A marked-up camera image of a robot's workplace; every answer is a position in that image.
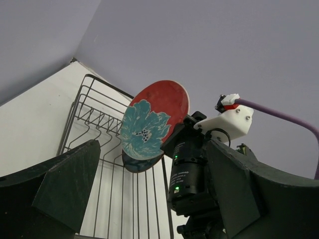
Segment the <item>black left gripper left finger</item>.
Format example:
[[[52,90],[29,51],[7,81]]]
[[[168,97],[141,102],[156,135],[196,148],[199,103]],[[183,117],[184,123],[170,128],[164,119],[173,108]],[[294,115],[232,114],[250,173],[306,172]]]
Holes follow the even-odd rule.
[[[72,239],[79,233],[100,159],[89,140],[0,179],[2,239]]]

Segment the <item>black wire dish rack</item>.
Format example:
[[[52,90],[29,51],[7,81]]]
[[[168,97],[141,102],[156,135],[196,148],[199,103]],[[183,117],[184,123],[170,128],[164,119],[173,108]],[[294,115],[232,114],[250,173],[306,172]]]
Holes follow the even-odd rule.
[[[166,206],[167,168],[161,159],[132,173],[122,161],[120,129],[132,96],[86,74],[73,100],[58,147],[65,153],[90,139],[101,154],[82,228],[77,239],[172,239]]]

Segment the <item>red plate with teal flower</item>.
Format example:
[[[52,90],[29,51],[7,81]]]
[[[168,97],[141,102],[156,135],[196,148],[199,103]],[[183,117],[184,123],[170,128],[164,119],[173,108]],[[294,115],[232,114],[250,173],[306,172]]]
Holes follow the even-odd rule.
[[[123,151],[136,160],[162,155],[161,145],[189,110],[189,95],[182,84],[161,80],[147,86],[124,113],[120,130]]]

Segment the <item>dark teal blossom plate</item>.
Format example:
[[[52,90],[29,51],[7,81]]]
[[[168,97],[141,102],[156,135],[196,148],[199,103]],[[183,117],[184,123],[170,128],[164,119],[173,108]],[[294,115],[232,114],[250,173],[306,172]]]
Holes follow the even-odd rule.
[[[163,155],[149,159],[149,160],[136,160],[129,157],[124,151],[122,151],[122,162],[124,167],[131,173],[141,173],[149,170],[156,165]]]

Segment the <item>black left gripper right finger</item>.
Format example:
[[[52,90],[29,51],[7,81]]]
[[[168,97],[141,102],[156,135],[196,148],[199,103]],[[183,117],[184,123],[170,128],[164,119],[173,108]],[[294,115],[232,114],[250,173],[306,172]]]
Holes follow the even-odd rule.
[[[207,144],[207,157],[228,238],[318,238],[318,180],[275,169],[215,140]]]

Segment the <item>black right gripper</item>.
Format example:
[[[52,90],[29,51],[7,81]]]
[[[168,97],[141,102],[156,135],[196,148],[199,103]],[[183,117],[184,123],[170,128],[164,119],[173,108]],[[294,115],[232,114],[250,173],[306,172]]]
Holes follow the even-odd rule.
[[[194,125],[206,116],[196,111],[177,123],[161,145],[172,159],[167,204],[178,216],[187,218],[177,226],[184,239],[222,239],[224,225],[209,170],[205,137]]]

